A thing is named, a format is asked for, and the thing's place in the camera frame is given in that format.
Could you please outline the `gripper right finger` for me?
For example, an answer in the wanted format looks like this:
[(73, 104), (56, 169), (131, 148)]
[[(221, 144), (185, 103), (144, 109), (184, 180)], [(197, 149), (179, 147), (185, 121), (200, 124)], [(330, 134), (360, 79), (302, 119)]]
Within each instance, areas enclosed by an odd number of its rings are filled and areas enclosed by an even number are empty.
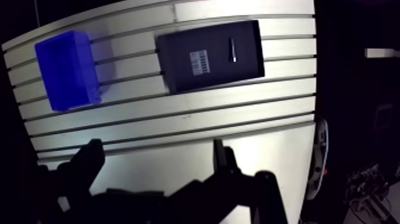
[(250, 208), (251, 223), (287, 223), (275, 175), (259, 171), (245, 175), (235, 154), (220, 139), (213, 140), (214, 173), (192, 181), (168, 198), (169, 223), (220, 223), (237, 206)]

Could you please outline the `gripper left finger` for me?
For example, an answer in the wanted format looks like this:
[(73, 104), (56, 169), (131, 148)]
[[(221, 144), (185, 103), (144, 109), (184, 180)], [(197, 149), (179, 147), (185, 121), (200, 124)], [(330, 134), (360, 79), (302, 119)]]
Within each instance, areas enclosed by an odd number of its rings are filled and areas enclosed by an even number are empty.
[(56, 170), (40, 165), (36, 185), (38, 220), (64, 223), (66, 213), (58, 202), (60, 197), (67, 198), (70, 211), (82, 209), (92, 197), (89, 188), (104, 163), (103, 143), (100, 139), (92, 139)]

